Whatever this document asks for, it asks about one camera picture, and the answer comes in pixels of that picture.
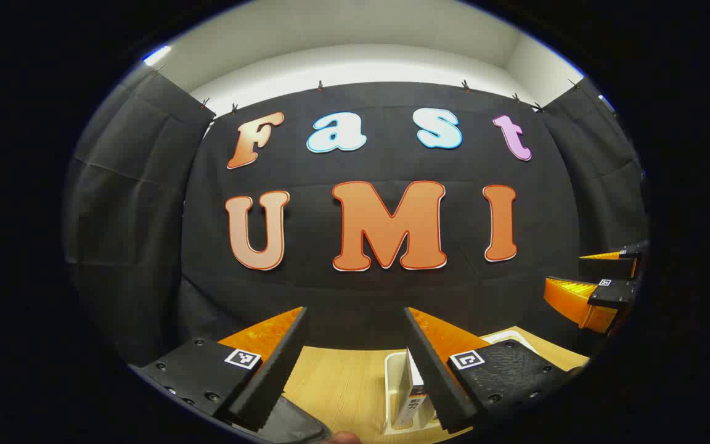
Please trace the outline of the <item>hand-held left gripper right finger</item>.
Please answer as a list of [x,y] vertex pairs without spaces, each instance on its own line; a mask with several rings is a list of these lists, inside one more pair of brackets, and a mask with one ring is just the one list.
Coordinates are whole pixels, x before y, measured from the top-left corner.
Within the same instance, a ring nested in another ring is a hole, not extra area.
[[491,343],[412,307],[407,347],[443,430],[493,427],[534,411],[583,370],[564,370],[523,343]]

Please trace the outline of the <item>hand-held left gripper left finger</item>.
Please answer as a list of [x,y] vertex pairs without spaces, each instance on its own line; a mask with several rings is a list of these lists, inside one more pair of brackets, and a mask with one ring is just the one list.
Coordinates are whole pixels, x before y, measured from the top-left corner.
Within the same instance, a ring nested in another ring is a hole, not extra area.
[[308,335],[308,308],[241,321],[187,310],[172,337],[129,340],[128,362],[178,401],[221,422],[264,427]]

